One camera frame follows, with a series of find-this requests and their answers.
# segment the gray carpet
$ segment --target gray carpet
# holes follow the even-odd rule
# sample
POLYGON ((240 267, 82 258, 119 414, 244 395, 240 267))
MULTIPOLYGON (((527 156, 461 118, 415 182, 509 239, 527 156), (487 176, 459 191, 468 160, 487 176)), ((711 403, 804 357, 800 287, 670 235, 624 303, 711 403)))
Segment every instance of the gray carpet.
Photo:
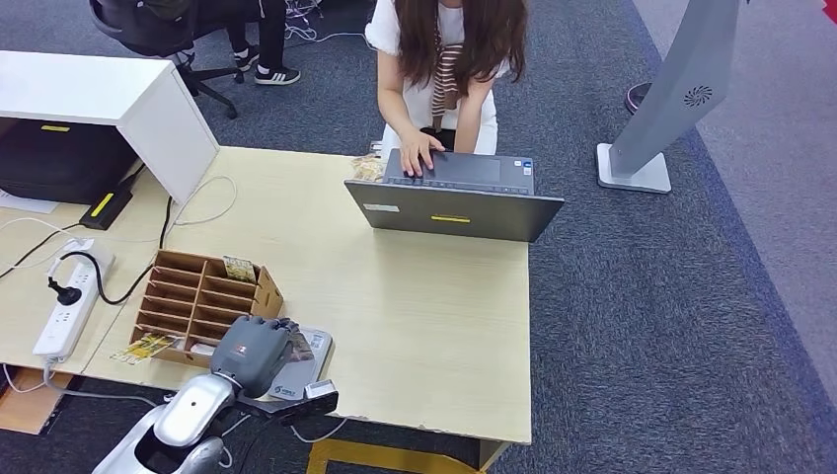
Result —
MULTIPOLYGON (((0 0, 11 12, 0 32, 16 32, 3 33, 0 47, 123 53, 92 30, 83 8, 36 7, 46 3, 0 0), (49 18, 37 22, 44 12, 49 18)), ((837 472, 834 408, 700 136, 692 131, 667 150, 669 196, 596 184, 595 144, 624 126, 625 89, 659 62, 633 4, 530 3, 530 69, 522 83, 496 88, 499 151, 534 157, 540 193, 568 204, 530 254, 534 442, 512 448, 493 472, 837 472)), ((327 20, 360 31, 365 8, 336 7, 327 20), (343 15, 345 22, 333 20, 343 15)), ((223 40, 205 40, 201 59, 223 63, 223 40)), ((288 62, 305 74, 293 88, 218 82, 240 105, 238 120, 199 102, 219 141, 363 153, 381 120, 373 58, 361 40, 290 49, 288 62), (339 74, 327 73, 329 60, 339 74)), ((83 388, 146 391, 94 380, 83 388)), ((143 411, 67 400, 45 436, 0 433, 2 471, 86 472, 143 411)), ((307 428, 321 433, 328 423, 307 428)), ((253 422, 231 436, 234 454, 258 428, 253 422)), ((338 437, 466 461, 476 449, 451 436, 358 423, 338 437)), ((301 473, 306 456, 274 427, 246 472, 301 473)))
MULTIPOLYGON (((666 53, 687 2, 635 3, 666 53)), ((837 25, 820 0, 754 0, 738 23, 729 97, 698 129, 834 401, 837 25)))

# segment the woman's hand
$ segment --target woman's hand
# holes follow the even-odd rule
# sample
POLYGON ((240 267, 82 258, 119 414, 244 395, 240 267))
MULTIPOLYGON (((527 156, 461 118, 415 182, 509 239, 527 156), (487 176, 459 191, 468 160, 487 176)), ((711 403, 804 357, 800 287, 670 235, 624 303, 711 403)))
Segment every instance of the woman's hand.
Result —
POLYGON ((399 138, 401 138, 401 169, 410 177, 421 176, 421 161, 428 170, 433 169, 431 149, 444 151, 444 146, 439 140, 422 133, 417 128, 407 130, 399 135, 399 138))

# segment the cardboard box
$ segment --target cardboard box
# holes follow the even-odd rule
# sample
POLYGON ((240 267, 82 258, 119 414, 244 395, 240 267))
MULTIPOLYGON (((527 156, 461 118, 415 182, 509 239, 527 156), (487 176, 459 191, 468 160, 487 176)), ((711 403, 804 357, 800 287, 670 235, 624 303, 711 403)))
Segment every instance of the cardboard box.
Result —
POLYGON ((272 319, 281 311, 284 298, 273 278, 254 267, 256 284, 228 278, 222 259, 158 251, 130 341, 145 333, 185 338, 183 350, 171 347, 155 357, 209 368, 210 356, 190 352, 194 344, 217 347, 239 316, 272 319))

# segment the long brown hair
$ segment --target long brown hair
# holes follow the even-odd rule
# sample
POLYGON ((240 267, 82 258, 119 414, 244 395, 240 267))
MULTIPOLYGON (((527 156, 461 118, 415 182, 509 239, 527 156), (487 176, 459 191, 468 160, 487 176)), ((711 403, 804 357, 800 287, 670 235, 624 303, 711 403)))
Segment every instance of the long brown hair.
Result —
MULTIPOLYGON (((437 0, 395 0, 399 67, 411 84, 427 84, 436 65, 437 0)), ((454 67, 459 93, 468 94, 471 79, 489 81, 508 60, 514 81, 526 66, 525 0, 462 0, 465 44, 454 67)))

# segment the sneaker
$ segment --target sneaker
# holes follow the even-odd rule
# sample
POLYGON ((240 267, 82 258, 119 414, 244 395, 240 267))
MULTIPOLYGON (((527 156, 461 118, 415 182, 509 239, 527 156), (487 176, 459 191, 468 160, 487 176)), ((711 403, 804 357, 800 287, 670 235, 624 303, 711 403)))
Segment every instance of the sneaker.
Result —
POLYGON ((247 72, 250 70, 250 67, 253 66, 256 61, 259 60, 259 45, 254 44, 247 48, 247 55, 244 57, 239 57, 234 54, 236 58, 236 67, 241 72, 247 72))
POLYGON ((288 84, 293 84, 298 81, 299 75, 299 71, 295 69, 282 67, 279 69, 271 69, 264 74, 262 71, 257 69, 254 77, 256 78, 256 84, 266 86, 287 86, 288 84))

